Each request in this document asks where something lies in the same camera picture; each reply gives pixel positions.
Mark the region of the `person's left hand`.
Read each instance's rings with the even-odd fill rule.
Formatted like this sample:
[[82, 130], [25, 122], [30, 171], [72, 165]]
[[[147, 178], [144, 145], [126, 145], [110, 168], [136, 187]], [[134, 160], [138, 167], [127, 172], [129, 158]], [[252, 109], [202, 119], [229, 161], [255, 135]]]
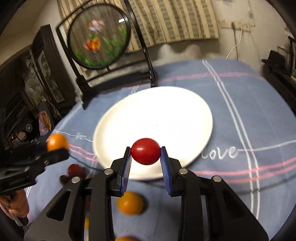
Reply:
[[6, 196], [1, 196], [1, 209], [10, 218], [13, 216], [25, 218], [29, 213], [29, 204], [25, 190], [18, 190], [14, 198], [9, 201]]

